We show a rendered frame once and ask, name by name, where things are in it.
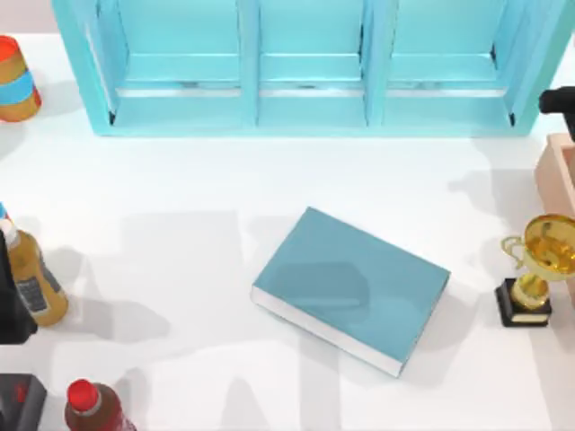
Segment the dark grey stapler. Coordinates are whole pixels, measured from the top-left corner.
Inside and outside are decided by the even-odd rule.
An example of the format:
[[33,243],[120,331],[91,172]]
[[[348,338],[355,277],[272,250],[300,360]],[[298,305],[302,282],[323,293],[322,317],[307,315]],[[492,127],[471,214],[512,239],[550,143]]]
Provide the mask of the dark grey stapler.
[[0,431],[38,431],[47,391],[33,374],[0,374]]

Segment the red bottle with red cap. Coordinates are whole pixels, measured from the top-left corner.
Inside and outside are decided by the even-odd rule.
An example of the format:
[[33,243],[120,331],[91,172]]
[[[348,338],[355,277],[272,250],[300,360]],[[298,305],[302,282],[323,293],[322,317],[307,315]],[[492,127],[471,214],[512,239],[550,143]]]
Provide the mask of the red bottle with red cap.
[[118,394],[110,386],[86,379],[68,386],[65,421],[69,431],[137,431]]

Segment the salmon-coloured box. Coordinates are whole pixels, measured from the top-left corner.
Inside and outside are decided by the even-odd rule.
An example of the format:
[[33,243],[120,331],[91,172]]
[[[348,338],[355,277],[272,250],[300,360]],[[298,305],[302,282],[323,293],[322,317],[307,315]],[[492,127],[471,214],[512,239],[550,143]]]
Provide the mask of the salmon-coloured box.
[[535,183],[545,212],[575,219],[575,143],[569,134],[547,136]]

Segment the stack of coloured rings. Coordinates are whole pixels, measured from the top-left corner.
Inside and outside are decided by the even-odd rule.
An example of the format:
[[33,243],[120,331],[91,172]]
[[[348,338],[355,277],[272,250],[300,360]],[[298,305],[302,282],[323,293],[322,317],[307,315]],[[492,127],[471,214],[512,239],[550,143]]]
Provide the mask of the stack of coloured rings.
[[0,35],[0,121],[35,116],[42,100],[17,40]]

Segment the amber bottle with white cap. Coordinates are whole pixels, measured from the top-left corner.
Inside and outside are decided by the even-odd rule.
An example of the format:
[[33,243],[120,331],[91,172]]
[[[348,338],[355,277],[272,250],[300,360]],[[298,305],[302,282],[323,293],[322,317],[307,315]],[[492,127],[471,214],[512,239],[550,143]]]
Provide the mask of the amber bottle with white cap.
[[0,219],[13,281],[24,306],[40,327],[53,326],[65,317],[68,300],[30,234],[9,219]]

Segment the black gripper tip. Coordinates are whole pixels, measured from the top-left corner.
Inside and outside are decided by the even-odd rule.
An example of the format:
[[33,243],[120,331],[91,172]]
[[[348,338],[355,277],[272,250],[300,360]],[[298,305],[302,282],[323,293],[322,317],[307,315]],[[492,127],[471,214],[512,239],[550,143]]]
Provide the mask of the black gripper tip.
[[575,86],[543,91],[538,107],[544,115],[562,114],[571,140],[575,143]]
[[5,237],[0,229],[0,345],[22,345],[38,330],[16,291]]

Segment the teal book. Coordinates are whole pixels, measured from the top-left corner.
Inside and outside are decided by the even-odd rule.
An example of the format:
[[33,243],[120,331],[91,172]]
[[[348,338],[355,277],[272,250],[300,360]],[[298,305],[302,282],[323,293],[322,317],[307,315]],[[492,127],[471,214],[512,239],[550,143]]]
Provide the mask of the teal book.
[[309,207],[252,284],[261,308],[397,378],[451,273]]

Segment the gold trophy on black base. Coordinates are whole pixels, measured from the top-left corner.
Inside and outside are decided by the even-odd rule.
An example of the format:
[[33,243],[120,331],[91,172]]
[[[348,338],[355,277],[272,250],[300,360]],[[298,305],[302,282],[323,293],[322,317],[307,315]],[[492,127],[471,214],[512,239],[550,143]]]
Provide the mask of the gold trophy on black base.
[[520,236],[500,241],[502,250],[526,272],[495,289],[503,326],[545,327],[553,308],[552,282],[575,277],[575,220],[546,214],[532,219]]

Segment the light blue rack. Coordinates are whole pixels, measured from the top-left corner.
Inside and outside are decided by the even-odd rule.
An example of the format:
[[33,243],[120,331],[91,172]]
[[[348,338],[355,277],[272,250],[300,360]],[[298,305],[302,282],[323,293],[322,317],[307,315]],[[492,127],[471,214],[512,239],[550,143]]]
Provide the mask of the light blue rack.
[[575,0],[52,0],[101,136],[523,136]]

